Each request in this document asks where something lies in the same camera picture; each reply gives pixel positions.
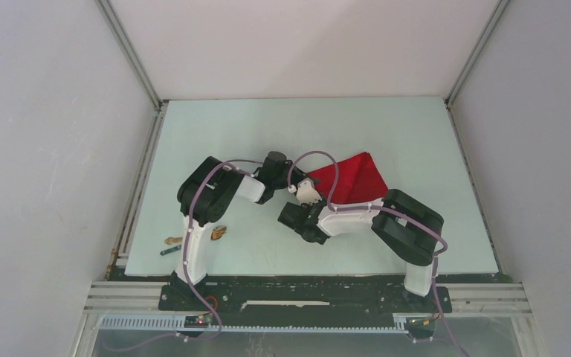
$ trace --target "wall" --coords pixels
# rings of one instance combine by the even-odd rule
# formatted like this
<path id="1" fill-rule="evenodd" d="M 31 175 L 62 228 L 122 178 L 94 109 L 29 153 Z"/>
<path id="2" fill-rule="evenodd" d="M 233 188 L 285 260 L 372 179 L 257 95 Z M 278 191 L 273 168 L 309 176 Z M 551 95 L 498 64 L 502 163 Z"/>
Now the wall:
<path id="1" fill-rule="evenodd" d="M 0 356 L 66 356 L 152 107 L 92 0 L 0 1 Z"/>
<path id="2" fill-rule="evenodd" d="M 496 3 L 113 1 L 166 99 L 443 97 Z"/>
<path id="3" fill-rule="evenodd" d="M 454 114 L 505 267 L 571 356 L 571 1 L 513 1 Z"/>

